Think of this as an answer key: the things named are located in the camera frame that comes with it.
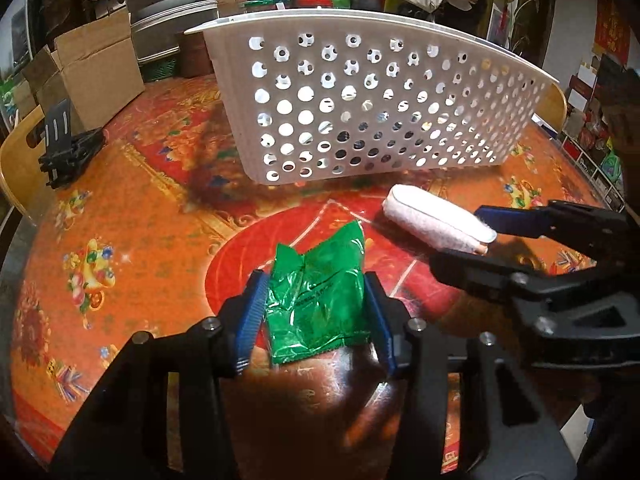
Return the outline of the left wooden chair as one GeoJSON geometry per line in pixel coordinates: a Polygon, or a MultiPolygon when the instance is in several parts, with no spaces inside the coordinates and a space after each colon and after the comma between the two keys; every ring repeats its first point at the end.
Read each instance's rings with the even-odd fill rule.
{"type": "Polygon", "coordinates": [[[9,203],[36,226],[53,198],[47,176],[38,159],[44,154],[44,141],[32,148],[27,140],[43,125],[44,114],[37,105],[15,126],[1,145],[1,189],[9,203]]]}

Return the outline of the red wall scroll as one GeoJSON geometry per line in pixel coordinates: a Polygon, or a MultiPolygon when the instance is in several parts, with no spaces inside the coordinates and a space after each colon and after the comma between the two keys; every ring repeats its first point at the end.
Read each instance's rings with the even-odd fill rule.
{"type": "Polygon", "coordinates": [[[614,0],[597,0],[597,24],[594,44],[627,65],[631,29],[614,0]]]}

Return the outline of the brown ceramic mug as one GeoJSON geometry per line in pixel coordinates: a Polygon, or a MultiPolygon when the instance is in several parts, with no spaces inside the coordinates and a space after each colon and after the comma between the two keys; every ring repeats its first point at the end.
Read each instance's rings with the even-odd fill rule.
{"type": "Polygon", "coordinates": [[[183,78],[194,78],[212,74],[214,72],[206,43],[201,32],[185,34],[178,38],[178,70],[183,78]]]}

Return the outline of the white perforated plastic basket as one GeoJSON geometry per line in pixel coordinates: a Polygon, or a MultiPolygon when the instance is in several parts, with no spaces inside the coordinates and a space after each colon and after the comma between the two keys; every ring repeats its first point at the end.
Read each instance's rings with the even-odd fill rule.
{"type": "Polygon", "coordinates": [[[380,12],[262,11],[196,32],[264,185],[500,165],[553,82],[487,40],[380,12]]]}

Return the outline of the brown cardboard box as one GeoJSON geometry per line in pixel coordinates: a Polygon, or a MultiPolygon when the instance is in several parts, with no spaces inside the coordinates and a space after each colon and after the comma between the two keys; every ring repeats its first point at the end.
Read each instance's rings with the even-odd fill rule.
{"type": "Polygon", "coordinates": [[[58,36],[54,46],[22,75],[43,113],[70,102],[72,133],[104,127],[144,91],[126,9],[58,36]]]}

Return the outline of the tiered mesh food cover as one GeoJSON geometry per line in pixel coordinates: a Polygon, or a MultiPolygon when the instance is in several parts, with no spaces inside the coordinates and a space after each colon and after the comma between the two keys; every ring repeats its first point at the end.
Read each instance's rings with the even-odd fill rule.
{"type": "Polygon", "coordinates": [[[218,18],[217,0],[126,0],[138,63],[149,64],[179,51],[179,36],[218,18]]]}

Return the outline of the green plastic snack packet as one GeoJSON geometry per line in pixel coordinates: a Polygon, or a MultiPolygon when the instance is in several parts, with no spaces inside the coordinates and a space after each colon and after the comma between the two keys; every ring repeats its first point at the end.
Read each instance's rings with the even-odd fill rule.
{"type": "Polygon", "coordinates": [[[357,221],[303,254],[278,246],[265,310],[273,365],[368,342],[363,260],[364,236],[357,221]]]}

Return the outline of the right wooden chair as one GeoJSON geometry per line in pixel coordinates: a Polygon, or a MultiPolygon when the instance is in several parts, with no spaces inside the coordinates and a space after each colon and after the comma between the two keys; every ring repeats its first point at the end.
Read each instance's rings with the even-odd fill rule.
{"type": "Polygon", "coordinates": [[[535,114],[544,125],[556,133],[562,131],[567,115],[567,102],[564,92],[556,82],[549,84],[549,87],[540,96],[535,114]]]}

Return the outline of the wooden chair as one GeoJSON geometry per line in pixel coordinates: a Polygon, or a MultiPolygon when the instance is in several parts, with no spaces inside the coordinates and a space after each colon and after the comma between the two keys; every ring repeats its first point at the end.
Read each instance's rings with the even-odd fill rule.
{"type": "Polygon", "coordinates": [[[37,105],[15,126],[1,145],[1,189],[9,203],[36,226],[53,198],[47,176],[38,159],[44,154],[44,141],[32,148],[27,140],[43,125],[44,114],[37,105]]]}
{"type": "Polygon", "coordinates": [[[540,96],[535,114],[544,125],[556,133],[562,131],[567,115],[567,102],[564,92],[556,82],[549,84],[549,87],[540,96]]]}

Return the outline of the pink white towel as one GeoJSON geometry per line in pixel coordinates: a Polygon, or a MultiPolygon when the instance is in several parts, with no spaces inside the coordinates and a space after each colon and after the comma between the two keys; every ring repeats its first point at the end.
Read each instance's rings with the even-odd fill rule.
{"type": "Polygon", "coordinates": [[[394,185],[382,209],[388,220],[436,250],[482,256],[498,237],[474,214],[413,185],[394,185]]]}

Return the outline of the shelf of boxes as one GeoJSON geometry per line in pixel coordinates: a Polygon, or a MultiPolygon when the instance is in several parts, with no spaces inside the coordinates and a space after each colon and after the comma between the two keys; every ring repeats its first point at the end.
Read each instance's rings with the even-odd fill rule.
{"type": "Polygon", "coordinates": [[[614,152],[600,95],[603,85],[615,82],[625,67],[609,55],[595,55],[594,64],[582,64],[565,92],[567,114],[559,134],[564,154],[582,172],[605,206],[626,208],[622,163],[614,152]]]}

